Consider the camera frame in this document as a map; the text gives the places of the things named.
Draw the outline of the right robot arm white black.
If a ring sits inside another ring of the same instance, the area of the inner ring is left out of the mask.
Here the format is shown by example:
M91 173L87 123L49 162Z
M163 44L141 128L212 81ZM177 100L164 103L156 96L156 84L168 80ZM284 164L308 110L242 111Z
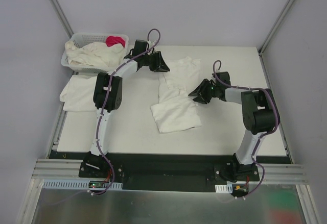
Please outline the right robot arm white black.
M280 123L280 116L270 89L251 89L232 86L228 72L216 72L213 79L204 79L189 96L200 104L212 98L241 105L245 134L233 159L220 171L223 177L242 180L254 171L256 156L265 136L272 134Z

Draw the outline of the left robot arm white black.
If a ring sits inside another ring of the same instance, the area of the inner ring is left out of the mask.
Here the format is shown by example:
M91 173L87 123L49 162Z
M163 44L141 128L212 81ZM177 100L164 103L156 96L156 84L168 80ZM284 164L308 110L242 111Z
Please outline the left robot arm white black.
M108 156L109 134L113 113L122 103L123 80L144 66L152 72L170 71L161 52L155 50L156 46L157 42L150 45L149 41L136 40L134 48L114 71L98 73L93 95L97 112L96 131L90 150L80 165L79 177L113 177L114 170Z

